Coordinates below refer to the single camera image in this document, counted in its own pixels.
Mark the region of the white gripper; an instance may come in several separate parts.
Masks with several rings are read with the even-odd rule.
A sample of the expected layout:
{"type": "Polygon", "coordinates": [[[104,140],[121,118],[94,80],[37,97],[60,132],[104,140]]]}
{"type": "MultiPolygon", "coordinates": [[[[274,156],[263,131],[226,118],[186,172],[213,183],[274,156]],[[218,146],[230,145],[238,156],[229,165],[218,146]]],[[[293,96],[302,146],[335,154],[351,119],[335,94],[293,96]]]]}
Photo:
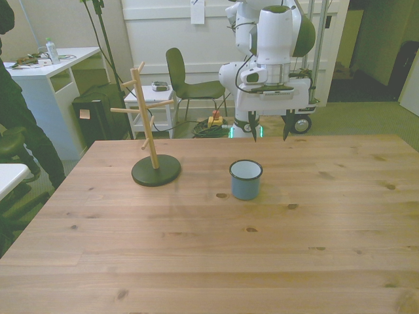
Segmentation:
{"type": "Polygon", "coordinates": [[[286,110],[283,140],[287,139],[294,124],[295,110],[308,106],[309,78],[291,78],[284,85],[241,84],[236,96],[236,108],[248,112],[248,122],[254,141],[257,141],[256,111],[286,110]]]}

